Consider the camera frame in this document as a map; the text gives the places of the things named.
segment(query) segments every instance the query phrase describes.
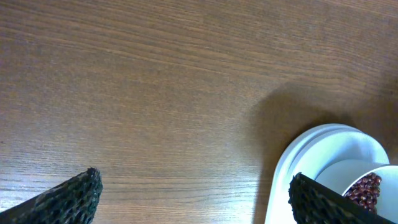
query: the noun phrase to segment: white container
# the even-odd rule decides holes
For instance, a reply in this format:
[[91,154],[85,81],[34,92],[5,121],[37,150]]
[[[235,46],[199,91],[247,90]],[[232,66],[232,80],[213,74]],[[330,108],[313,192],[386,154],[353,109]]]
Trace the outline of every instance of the white container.
[[272,180],[265,224],[294,224],[290,182],[301,172],[315,180],[332,164],[347,159],[389,164],[383,147],[371,136],[343,124],[324,124],[294,139],[280,157]]
[[326,168],[316,181],[344,196],[353,184],[372,172],[382,178],[377,214],[398,223],[398,166],[348,159]]

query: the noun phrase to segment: white plate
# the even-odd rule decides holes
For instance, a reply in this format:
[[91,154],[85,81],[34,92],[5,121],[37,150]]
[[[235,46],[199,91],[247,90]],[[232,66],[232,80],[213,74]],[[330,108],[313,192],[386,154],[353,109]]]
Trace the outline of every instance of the white plate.
[[325,124],[301,134],[287,147],[275,169],[266,224],[295,223],[292,207],[287,203],[293,175],[302,172],[316,179],[323,169],[345,159],[389,164],[381,145],[358,129]]

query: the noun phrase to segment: dark mesh object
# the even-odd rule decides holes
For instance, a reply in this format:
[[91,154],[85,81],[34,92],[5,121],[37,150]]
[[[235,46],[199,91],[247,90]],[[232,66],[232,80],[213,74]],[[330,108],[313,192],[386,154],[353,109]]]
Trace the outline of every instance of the dark mesh object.
[[90,168],[76,177],[0,213],[2,224],[89,224],[103,186],[100,172]]
[[293,216],[298,224],[392,223],[302,174],[293,177],[289,195]]

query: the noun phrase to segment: wood grain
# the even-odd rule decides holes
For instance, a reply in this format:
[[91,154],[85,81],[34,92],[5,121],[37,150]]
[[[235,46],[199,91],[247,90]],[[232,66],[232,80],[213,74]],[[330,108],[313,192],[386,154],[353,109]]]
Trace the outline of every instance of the wood grain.
[[264,223],[314,125],[398,163],[398,2],[0,2],[0,210],[102,171],[94,223]]

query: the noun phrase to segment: adzuki bean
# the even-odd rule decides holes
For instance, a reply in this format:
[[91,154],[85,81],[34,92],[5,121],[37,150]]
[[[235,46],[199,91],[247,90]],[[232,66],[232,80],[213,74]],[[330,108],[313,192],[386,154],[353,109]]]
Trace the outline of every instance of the adzuki bean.
[[344,196],[369,212],[376,214],[375,205],[377,198],[380,197],[380,188],[378,187],[380,183],[381,177],[375,173],[370,173],[352,185]]

